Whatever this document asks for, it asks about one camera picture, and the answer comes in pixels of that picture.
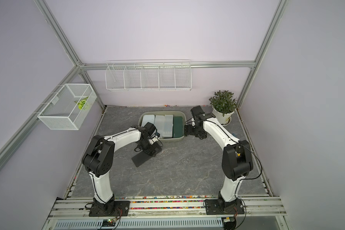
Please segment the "black pencil case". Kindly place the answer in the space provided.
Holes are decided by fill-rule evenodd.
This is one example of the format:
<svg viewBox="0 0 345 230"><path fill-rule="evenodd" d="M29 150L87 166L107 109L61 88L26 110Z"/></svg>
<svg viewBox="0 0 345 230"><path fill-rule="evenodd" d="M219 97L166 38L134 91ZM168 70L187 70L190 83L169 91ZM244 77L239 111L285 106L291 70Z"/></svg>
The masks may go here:
<svg viewBox="0 0 345 230"><path fill-rule="evenodd" d="M157 145L155 147L152 147L151 150L152 151L150 153L146 153L145 151L142 151L138 153L137 155L135 155L134 157L132 157L132 162L134 163L134 165L136 167L140 167L141 165L146 163L148 160L155 157L158 153L160 153L162 151L162 148L159 145Z"/></svg>

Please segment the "dark green pencil case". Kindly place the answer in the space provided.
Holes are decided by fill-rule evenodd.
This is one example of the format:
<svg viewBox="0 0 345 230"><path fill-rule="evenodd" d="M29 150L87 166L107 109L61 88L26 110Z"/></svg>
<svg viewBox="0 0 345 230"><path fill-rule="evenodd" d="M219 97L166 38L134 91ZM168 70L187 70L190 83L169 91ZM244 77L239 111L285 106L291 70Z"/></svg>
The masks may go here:
<svg viewBox="0 0 345 230"><path fill-rule="evenodd" d="M180 138L184 135L184 120L183 117L173 117L172 137Z"/></svg>

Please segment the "pale blue pencil case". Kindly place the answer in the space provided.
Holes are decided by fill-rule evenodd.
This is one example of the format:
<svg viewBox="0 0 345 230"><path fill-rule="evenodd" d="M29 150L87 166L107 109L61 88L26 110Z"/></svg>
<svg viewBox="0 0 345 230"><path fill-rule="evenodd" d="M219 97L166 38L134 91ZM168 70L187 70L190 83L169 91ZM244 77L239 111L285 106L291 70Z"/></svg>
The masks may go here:
<svg viewBox="0 0 345 230"><path fill-rule="evenodd" d="M144 115L142 118L141 126L144 127L147 123L151 123L154 125L155 115Z"/></svg>

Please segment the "frosted clear pencil case front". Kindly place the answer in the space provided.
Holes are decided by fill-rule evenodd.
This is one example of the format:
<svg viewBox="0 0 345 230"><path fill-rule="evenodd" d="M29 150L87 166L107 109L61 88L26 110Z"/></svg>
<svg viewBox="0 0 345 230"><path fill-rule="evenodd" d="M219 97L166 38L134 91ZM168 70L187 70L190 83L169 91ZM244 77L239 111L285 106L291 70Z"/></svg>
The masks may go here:
<svg viewBox="0 0 345 230"><path fill-rule="evenodd" d="M154 125L157 128L157 132L160 134L160 138L163 138L164 124L165 124L165 117L164 117L164 115L156 115L155 116Z"/></svg>

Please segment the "frosted clear pencil case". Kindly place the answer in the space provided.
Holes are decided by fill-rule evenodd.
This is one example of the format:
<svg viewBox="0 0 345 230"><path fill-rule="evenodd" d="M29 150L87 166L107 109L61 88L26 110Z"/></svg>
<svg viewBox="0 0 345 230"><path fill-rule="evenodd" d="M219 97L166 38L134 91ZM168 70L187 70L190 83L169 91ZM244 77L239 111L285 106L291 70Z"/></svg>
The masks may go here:
<svg viewBox="0 0 345 230"><path fill-rule="evenodd" d="M157 132L160 134L160 138L163 138L164 124L165 124L165 117L164 117L164 115L156 115L155 116L154 125L157 128Z"/></svg>
<svg viewBox="0 0 345 230"><path fill-rule="evenodd" d="M164 115L163 138L172 138L173 136L173 115Z"/></svg>

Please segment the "grey-green plastic storage box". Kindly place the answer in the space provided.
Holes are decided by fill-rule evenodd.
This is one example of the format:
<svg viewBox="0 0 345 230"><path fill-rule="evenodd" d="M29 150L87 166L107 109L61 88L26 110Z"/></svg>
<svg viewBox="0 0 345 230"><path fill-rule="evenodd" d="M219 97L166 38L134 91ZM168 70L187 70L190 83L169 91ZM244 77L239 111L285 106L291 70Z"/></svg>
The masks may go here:
<svg viewBox="0 0 345 230"><path fill-rule="evenodd" d="M143 127L151 122L160 134L163 143L181 141L184 138L186 115L181 111L150 111L140 116L138 125Z"/></svg>

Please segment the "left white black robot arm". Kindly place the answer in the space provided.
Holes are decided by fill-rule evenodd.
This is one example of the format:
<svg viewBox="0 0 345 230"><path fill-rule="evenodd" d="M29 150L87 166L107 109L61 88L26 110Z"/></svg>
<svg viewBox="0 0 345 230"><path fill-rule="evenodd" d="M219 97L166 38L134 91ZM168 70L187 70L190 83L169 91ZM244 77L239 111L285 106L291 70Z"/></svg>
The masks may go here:
<svg viewBox="0 0 345 230"><path fill-rule="evenodd" d="M92 180L95 207L106 213L115 209L115 196L109 178L115 152L136 143L134 151L137 154L132 157L132 162L136 167L140 167L162 151L163 145L159 136L157 128L152 123L147 123L145 126L133 126L114 135L96 135L91 139L81 162Z"/></svg>

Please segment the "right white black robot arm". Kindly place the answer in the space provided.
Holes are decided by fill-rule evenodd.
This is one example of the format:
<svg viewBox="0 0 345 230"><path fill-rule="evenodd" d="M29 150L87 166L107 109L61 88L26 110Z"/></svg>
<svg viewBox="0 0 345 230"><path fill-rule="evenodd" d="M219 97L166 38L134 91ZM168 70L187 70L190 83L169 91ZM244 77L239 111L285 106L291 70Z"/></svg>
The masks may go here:
<svg viewBox="0 0 345 230"><path fill-rule="evenodd" d="M249 143L234 137L216 118L192 121L184 127L185 136L195 136L201 140L207 135L222 149L221 167L225 174L224 184L218 195L221 209L240 205L238 191L242 182L253 170L253 158Z"/></svg>

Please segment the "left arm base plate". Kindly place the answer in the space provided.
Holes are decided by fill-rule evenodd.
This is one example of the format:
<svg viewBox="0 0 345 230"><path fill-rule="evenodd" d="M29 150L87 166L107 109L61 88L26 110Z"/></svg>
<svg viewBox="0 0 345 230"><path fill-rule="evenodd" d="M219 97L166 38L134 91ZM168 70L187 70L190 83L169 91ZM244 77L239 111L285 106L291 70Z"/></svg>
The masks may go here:
<svg viewBox="0 0 345 230"><path fill-rule="evenodd" d="M129 201L117 200L102 204L94 200L89 217L124 217L128 215L129 206Z"/></svg>

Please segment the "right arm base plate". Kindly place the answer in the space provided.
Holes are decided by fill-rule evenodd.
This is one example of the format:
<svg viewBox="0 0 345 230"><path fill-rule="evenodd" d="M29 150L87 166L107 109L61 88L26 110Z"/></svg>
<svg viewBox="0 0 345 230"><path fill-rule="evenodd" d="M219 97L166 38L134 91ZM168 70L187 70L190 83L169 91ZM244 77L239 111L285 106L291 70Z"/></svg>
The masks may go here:
<svg viewBox="0 0 345 230"><path fill-rule="evenodd" d="M207 215L238 215L244 214L244 204L240 199L231 202L225 202L223 198L206 199L203 201L203 207Z"/></svg>

